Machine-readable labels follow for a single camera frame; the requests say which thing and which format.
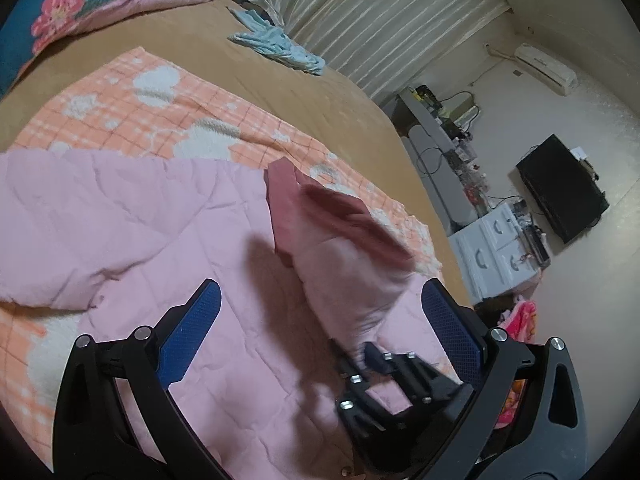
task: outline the pink clothing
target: pink clothing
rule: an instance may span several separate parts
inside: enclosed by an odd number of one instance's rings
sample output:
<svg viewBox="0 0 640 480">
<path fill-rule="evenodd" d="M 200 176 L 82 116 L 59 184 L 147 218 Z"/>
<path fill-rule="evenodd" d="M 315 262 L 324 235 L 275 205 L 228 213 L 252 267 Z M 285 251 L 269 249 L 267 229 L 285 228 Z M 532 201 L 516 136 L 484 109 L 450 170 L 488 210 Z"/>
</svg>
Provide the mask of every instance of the pink clothing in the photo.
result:
<svg viewBox="0 0 640 480">
<path fill-rule="evenodd" d="M 220 314 L 170 387 L 185 418 L 238 480 L 338 478 L 352 462 L 334 407 L 342 380 L 295 270 L 274 253 L 266 196 L 264 171 L 232 162 L 2 153 L 0 300 L 87 309 L 79 332 L 111 340 L 154 325 L 213 278 Z M 424 280 L 411 275 L 374 341 L 452 373 L 422 313 Z M 398 406 L 394 392 L 377 390 Z M 160 458 L 126 387 L 122 397 L 143 449 Z"/>
<path fill-rule="evenodd" d="M 504 322 L 500 323 L 499 326 L 505 329 L 507 334 L 516 341 L 531 343 L 536 333 L 537 316 L 536 304 L 533 301 L 524 300 L 523 297 L 520 297 L 511 315 Z M 511 391 L 507 396 L 507 401 L 504 403 L 502 413 L 498 417 L 498 423 L 495 425 L 497 430 L 513 422 L 524 384 L 525 381 L 515 381 L 513 383 Z"/>
<path fill-rule="evenodd" d="M 268 182 L 278 252 L 292 259 L 324 331 L 360 362 L 409 285 L 411 253 L 362 200 L 324 188 L 286 158 L 269 165 Z"/>
</svg>

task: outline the pink flower print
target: pink flower print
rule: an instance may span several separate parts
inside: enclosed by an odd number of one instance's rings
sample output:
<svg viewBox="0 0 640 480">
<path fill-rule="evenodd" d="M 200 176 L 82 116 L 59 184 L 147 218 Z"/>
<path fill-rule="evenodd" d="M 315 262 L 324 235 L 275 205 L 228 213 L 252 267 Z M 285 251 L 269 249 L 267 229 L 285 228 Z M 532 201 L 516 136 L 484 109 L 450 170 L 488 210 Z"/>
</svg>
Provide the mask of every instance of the pink flower print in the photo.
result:
<svg viewBox="0 0 640 480">
<path fill-rule="evenodd" d="M 53 36 L 75 23 L 74 16 L 82 9 L 84 0 L 44 0 L 42 14 L 31 25 L 31 35 L 38 38 L 31 51 L 40 53 Z"/>
</svg>

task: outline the black monitor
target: black monitor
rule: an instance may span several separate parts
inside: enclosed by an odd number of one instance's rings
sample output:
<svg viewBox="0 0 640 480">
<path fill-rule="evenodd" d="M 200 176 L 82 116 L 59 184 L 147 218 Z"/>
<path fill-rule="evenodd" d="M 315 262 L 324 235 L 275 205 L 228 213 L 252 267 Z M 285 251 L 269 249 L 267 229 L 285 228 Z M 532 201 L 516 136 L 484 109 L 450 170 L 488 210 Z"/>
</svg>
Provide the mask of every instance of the black monitor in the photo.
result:
<svg viewBox="0 0 640 480">
<path fill-rule="evenodd" d="M 609 207 L 590 173 L 555 135 L 516 167 L 564 243 L 595 225 Z"/>
</svg>

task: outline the blue gripper pad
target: blue gripper pad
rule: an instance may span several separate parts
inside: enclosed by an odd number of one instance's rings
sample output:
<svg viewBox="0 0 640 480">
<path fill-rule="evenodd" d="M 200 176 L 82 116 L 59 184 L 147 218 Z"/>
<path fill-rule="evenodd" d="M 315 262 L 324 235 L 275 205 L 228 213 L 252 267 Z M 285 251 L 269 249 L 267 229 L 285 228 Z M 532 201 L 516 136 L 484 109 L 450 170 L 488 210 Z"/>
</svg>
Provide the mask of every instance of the blue gripper pad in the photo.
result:
<svg viewBox="0 0 640 480">
<path fill-rule="evenodd" d="M 451 304 L 454 301 L 447 296 L 436 280 L 429 280 L 422 288 L 422 310 L 460 380 L 478 390 L 482 385 L 482 352 L 453 310 L 461 307 Z"/>
<path fill-rule="evenodd" d="M 177 383 L 184 377 L 209 328 L 216 320 L 221 303 L 220 287 L 216 282 L 210 281 L 160 347 L 156 374 L 165 390 L 169 384 Z"/>
</svg>

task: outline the brown bedsheet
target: brown bedsheet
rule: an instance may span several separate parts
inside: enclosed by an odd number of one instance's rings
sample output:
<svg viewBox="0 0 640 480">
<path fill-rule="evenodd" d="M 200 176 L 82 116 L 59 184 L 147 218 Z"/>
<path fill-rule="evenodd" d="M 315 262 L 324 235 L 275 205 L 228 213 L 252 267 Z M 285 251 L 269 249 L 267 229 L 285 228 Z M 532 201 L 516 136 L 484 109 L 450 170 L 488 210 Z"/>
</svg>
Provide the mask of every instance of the brown bedsheet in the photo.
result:
<svg viewBox="0 0 640 480">
<path fill-rule="evenodd" d="M 391 122 L 354 83 L 333 70 L 323 76 L 268 60 L 227 37 L 245 30 L 229 0 L 164 10 L 53 44 L 0 102 L 0 150 L 66 86 L 119 54 L 142 46 L 254 103 L 315 137 L 429 226 L 446 287 L 468 296 L 455 256 L 427 193 Z"/>
</svg>

